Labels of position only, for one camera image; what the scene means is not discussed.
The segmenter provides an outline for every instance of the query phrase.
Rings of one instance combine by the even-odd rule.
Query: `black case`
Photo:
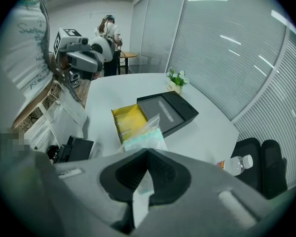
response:
[[[51,152],[53,163],[61,163],[68,161],[88,160],[93,146],[93,141],[70,136],[66,145],[61,145],[60,149]],[[50,150],[55,151],[55,147],[50,147]]]
[[[172,113],[174,124],[171,124],[172,122],[162,111],[162,107],[158,107],[156,104],[158,99],[162,99],[163,105]],[[164,138],[189,124],[198,115],[198,111],[175,91],[137,98],[137,104],[140,106],[147,119],[160,114],[159,126]]]

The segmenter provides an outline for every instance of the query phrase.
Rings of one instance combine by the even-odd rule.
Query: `flower pot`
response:
[[[173,91],[174,90],[176,93],[181,94],[182,93],[183,86],[176,85],[174,82],[172,82],[170,80],[169,83],[168,83],[168,85],[167,85],[167,89],[169,91]]]

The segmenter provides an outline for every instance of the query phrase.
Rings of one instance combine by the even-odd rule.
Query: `black chair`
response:
[[[287,190],[286,165],[282,158],[280,145],[275,140],[266,140],[261,146],[262,192],[272,199]]]
[[[231,157],[246,155],[252,156],[253,167],[238,175],[238,179],[267,199],[272,199],[287,190],[287,161],[282,158],[280,145],[276,141],[266,140],[262,146],[256,138],[237,142]]]

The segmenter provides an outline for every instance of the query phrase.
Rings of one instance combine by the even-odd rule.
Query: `woman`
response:
[[[104,76],[116,76],[117,63],[119,59],[118,46],[121,45],[119,41],[119,28],[115,24],[115,18],[112,15],[107,15],[103,18],[101,24],[94,31],[96,36],[102,36],[107,38],[109,41],[112,41],[114,44],[114,55],[113,59],[110,62],[104,63]]]
[[[70,135],[83,138],[87,118],[48,51],[45,3],[19,0],[0,29],[0,69],[25,97],[21,109],[15,110],[12,129],[23,134],[31,149],[39,152],[66,144]]]

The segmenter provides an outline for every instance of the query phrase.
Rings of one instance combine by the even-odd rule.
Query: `white shirt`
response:
[[[113,24],[111,22],[105,23],[103,33],[100,33],[99,27],[97,27],[96,29],[94,29],[94,34],[95,34],[95,36],[103,36],[107,39],[110,39],[110,38],[114,39],[115,34],[120,35],[118,25]],[[114,42],[115,51],[117,51],[118,50],[117,45],[116,45],[115,41],[113,41],[113,42]]]
[[[52,80],[41,48],[45,31],[46,19],[39,1],[30,5],[16,4],[0,30],[0,65],[26,97],[18,113]]]

